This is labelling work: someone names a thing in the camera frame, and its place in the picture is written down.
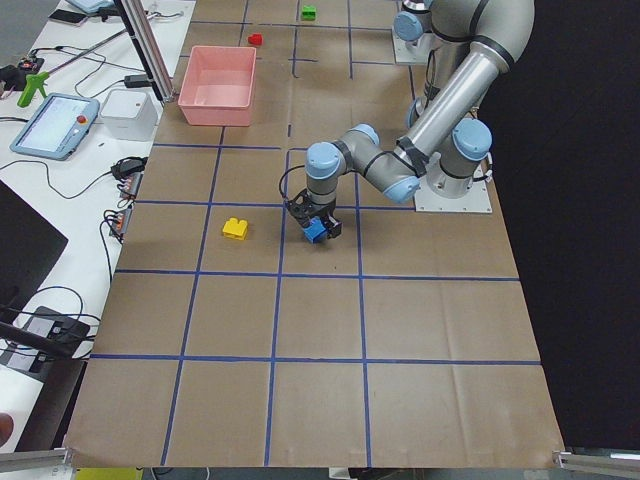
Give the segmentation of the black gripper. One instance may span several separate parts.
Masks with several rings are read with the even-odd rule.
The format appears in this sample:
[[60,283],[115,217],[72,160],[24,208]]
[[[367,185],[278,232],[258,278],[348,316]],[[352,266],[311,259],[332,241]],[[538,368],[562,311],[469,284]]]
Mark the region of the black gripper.
[[306,229],[313,217],[319,217],[326,227],[328,239],[337,238],[342,233],[342,222],[333,216],[335,199],[328,203],[314,201],[309,191],[303,189],[293,199],[286,198],[285,207],[301,229]]

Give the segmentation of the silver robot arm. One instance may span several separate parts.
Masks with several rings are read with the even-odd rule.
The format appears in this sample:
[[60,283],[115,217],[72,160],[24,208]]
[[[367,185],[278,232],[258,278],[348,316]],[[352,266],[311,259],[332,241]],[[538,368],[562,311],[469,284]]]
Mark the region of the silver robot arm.
[[532,33],[532,1],[430,1],[433,34],[423,96],[408,113],[409,129],[391,151],[376,131],[358,124],[332,142],[311,145],[303,166],[306,187],[284,204],[311,243],[336,238],[340,176],[357,173],[396,203],[411,199],[423,177],[431,190],[456,198],[474,180],[491,148],[484,123],[469,117],[493,81],[521,57]]

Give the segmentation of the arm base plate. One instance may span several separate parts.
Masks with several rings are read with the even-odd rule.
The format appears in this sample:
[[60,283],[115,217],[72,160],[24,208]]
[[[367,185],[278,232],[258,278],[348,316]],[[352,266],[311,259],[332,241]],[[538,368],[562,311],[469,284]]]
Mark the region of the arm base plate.
[[392,41],[396,64],[425,65],[435,35],[431,31],[424,31],[421,24],[409,25],[407,28],[393,28]]
[[439,164],[420,179],[414,195],[415,210],[423,213],[491,214],[493,212],[485,180],[457,179]]

